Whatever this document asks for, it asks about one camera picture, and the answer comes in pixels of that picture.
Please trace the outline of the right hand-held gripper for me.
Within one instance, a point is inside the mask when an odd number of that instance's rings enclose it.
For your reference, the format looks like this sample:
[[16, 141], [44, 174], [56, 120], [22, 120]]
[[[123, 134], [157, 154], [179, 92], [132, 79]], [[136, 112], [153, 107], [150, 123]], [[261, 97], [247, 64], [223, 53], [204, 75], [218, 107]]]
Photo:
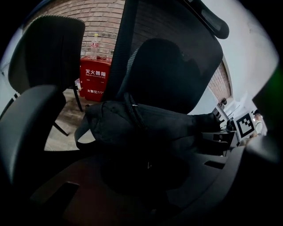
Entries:
[[[234, 133], [231, 147], [246, 145], [255, 132], [255, 125], [250, 112], [227, 121], [226, 131]], [[229, 149], [229, 134], [220, 132], [202, 132], [202, 152], [210, 155], [222, 155]]]

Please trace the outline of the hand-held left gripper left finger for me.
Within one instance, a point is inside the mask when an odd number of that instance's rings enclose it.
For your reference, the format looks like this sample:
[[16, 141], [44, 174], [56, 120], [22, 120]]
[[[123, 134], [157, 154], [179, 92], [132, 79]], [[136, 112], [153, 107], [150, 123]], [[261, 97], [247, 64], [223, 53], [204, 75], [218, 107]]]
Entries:
[[140, 198], [114, 192], [102, 180], [99, 156], [79, 160], [31, 196], [48, 226], [148, 226], [153, 218]]

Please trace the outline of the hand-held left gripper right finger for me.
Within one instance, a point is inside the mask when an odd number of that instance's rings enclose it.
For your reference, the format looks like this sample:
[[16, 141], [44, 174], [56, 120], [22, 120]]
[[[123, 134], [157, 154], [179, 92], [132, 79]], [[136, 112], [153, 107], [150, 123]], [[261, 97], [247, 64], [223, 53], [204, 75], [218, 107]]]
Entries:
[[213, 226], [234, 224], [242, 215], [241, 197], [235, 190], [244, 147], [226, 157], [193, 154], [190, 175], [168, 192], [170, 203], [181, 211], [157, 226]]

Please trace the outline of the black mesh office chair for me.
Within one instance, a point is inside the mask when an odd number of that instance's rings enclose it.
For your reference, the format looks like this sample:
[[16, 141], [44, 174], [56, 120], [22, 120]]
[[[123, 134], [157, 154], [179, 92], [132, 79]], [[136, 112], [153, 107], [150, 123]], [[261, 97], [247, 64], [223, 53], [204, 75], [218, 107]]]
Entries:
[[[126, 0], [115, 52], [112, 58], [105, 101], [123, 101], [129, 93], [139, 104], [190, 115], [223, 58], [218, 37], [228, 37], [223, 24], [211, 28], [201, 13], [206, 6], [197, 1], [195, 11], [178, 0]], [[133, 48], [135, 25], [148, 17], [149, 25], [157, 10], [169, 13], [181, 25], [184, 47], [167, 39], [145, 40]], [[65, 105], [63, 93], [55, 85], [39, 85], [24, 91], [0, 119], [0, 179], [12, 187], [36, 186], [47, 180], [46, 172], [57, 173], [86, 154], [96, 151], [65, 151], [63, 156], [48, 155], [43, 148], [53, 122]], [[148, 166], [163, 160], [166, 151], [116, 153], [126, 157], [126, 166], [136, 171], [138, 161]]]

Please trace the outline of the dark chair blue seat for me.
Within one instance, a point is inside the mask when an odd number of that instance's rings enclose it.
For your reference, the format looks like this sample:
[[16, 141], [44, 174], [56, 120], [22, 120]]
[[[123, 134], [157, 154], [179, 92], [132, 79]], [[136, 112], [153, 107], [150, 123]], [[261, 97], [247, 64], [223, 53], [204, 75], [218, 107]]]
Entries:
[[81, 103], [75, 81], [80, 77], [80, 52], [85, 23], [76, 18], [43, 15], [27, 27], [12, 54], [8, 69], [11, 87], [22, 94], [39, 85], [72, 88]]

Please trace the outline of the red metal box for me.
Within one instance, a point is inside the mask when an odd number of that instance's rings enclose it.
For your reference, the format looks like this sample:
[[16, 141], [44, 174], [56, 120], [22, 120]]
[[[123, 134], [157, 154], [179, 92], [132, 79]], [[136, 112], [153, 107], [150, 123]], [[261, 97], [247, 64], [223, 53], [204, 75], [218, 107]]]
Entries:
[[100, 102], [106, 89], [111, 58], [84, 56], [80, 60], [80, 96], [86, 100]]

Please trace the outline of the plastic bottle yellow cap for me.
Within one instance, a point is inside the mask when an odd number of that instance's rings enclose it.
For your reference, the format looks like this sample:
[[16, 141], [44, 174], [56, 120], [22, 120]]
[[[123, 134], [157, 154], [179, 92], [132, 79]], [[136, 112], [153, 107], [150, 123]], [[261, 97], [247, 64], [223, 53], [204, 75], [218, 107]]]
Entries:
[[99, 42], [98, 42], [98, 34], [95, 33], [94, 37], [92, 39], [91, 42], [91, 53], [90, 53], [90, 57], [92, 60], [96, 60], [97, 59], [97, 51], [98, 51], [98, 47], [99, 47]]

